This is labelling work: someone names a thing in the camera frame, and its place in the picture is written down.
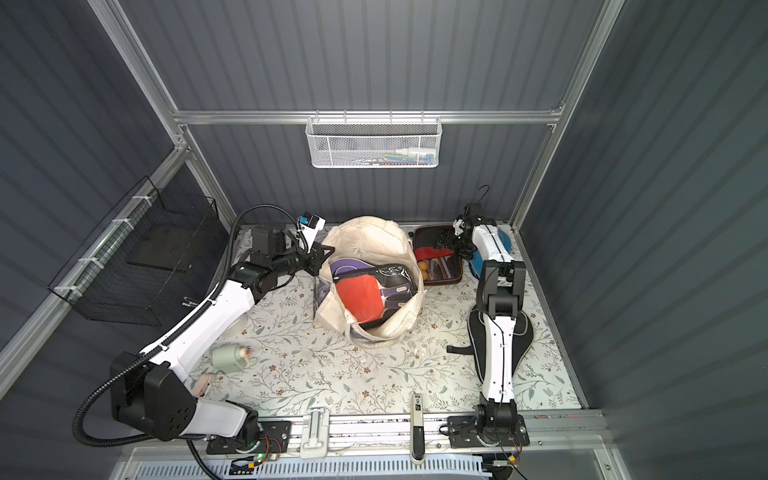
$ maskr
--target white vent grille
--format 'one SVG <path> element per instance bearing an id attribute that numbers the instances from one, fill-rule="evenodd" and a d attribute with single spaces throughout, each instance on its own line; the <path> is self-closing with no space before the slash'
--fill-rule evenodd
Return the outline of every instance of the white vent grille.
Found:
<path id="1" fill-rule="evenodd" d="M 347 478 L 364 475 L 402 476 L 460 475 L 463 478 L 485 478 L 491 476 L 482 471 L 482 460 L 472 455 L 433 454 L 427 455 L 422 465 L 413 465 L 407 455 L 367 455 L 318 458 L 281 458 L 277 462 L 267 462 L 256 468 L 250 475 L 229 475 L 231 460 L 206 460 L 208 465 L 221 478 Z M 202 480 L 207 478 L 194 460 L 175 462 L 142 462 L 136 480 L 154 480 L 156 478 L 176 478 L 184 480 Z"/>
<path id="2" fill-rule="evenodd" d="M 318 168 L 437 167 L 440 119 L 414 123 L 324 123 L 311 117 L 306 140 Z"/>

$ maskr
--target small bottle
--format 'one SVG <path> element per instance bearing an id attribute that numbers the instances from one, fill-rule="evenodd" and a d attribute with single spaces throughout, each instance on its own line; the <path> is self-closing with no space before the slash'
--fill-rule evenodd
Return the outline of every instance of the small bottle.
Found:
<path id="1" fill-rule="evenodd" d="M 427 147 L 408 147 L 408 148 L 398 148 L 395 150 L 397 154 L 401 155 L 437 155 L 437 148 L 427 148 Z"/>

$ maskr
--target floral pattern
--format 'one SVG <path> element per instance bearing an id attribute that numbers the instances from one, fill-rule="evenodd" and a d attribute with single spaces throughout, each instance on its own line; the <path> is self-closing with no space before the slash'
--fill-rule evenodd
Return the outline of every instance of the floral pattern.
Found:
<path id="1" fill-rule="evenodd" d="M 248 247 L 246 232 L 238 256 Z M 519 258 L 514 239 L 512 254 Z M 248 312 L 240 334 L 214 343 L 213 348 L 245 346 L 252 356 L 242 372 L 214 376 L 206 397 L 247 404 L 264 417 L 302 415 L 310 406 L 325 406 L 343 415 L 409 412 L 412 392 L 428 397 L 429 412 L 466 412 L 478 402 L 480 382 L 473 358 L 445 352 L 447 345 L 464 346 L 469 341 L 466 317 L 475 302 L 477 280 L 466 264 L 460 283 L 427 287 L 414 330 L 386 349 L 361 349 L 332 330 L 314 328 L 313 285 L 311 276 L 297 274 L 288 286 L 268 293 Z M 524 311 L 531 318 L 534 342 L 513 380 L 518 408 L 578 409 L 530 279 L 525 295 Z M 192 379 L 213 371 L 209 351 Z"/>

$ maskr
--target red paddle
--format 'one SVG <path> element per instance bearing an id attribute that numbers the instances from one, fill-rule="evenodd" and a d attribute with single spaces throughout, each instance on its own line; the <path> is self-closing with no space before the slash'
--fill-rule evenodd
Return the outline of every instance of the red paddle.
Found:
<path id="1" fill-rule="evenodd" d="M 373 275 L 344 278 L 336 283 L 336 293 L 357 323 L 378 320 L 384 314 L 384 301 L 379 281 Z"/>

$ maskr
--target black mesh rack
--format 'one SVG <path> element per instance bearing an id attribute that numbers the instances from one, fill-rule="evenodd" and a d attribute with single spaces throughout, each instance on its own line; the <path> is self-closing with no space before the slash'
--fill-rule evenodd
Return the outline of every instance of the black mesh rack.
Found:
<path id="1" fill-rule="evenodd" d="M 48 289 L 87 319 L 171 326 L 206 295 L 227 235 L 209 197 L 153 189 L 133 200 Z"/>

